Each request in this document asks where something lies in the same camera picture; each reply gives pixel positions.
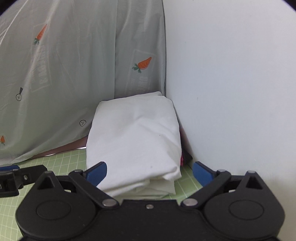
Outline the green grid mat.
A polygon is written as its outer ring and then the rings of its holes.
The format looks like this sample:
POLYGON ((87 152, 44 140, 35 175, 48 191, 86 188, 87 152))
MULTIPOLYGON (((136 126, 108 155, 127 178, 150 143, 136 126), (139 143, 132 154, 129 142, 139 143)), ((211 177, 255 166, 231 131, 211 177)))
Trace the green grid mat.
MULTIPOLYGON (((66 175, 75 169, 86 169, 86 150, 78 149, 57 155, 49 155, 18 163, 21 168, 44 165, 56 175, 66 175)), ((202 188, 202 185, 194 178, 190 165, 181 167, 182 177, 175 181, 175 194, 164 196, 163 199, 175 199, 180 203, 186 197, 202 188)), ((2 198, 0 207, 1 240, 19 240, 22 234, 16 224, 15 212, 18 205, 29 192, 32 185, 27 185, 19 190, 19 195, 2 198)))

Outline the white pants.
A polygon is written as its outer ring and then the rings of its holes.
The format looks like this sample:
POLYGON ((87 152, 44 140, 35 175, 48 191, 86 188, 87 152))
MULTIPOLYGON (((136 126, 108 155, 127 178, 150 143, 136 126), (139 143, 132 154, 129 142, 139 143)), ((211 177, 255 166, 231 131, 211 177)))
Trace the white pants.
POLYGON ((181 177, 180 128, 171 100, 160 92, 102 101, 88 135, 86 166, 103 161, 97 187, 117 198, 175 194, 181 177))

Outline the black folded garment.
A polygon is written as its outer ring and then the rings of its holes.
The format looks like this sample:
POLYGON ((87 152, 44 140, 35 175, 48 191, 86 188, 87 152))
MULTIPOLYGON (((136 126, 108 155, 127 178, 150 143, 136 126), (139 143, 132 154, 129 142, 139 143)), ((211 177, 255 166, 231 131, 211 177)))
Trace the black folded garment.
POLYGON ((193 159, 193 157, 186 150, 182 151, 182 165, 183 166, 188 164, 189 162, 191 162, 192 159, 193 159))

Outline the red waffle cloth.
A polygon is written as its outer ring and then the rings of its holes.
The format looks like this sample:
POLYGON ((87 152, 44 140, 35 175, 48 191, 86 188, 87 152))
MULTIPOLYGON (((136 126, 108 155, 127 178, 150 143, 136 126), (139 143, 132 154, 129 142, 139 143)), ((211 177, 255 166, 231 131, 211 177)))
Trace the red waffle cloth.
POLYGON ((180 166, 183 166, 184 165, 184 157, 183 155, 181 156, 181 159, 180 159, 180 166))

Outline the grey printed sheet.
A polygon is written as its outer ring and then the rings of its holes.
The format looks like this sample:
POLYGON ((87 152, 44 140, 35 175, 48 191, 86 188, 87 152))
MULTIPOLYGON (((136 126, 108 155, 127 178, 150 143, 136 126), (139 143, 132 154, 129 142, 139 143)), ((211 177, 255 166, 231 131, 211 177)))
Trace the grey printed sheet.
POLYGON ((103 100, 165 91, 162 1, 1 5, 1 164, 87 136, 103 100))

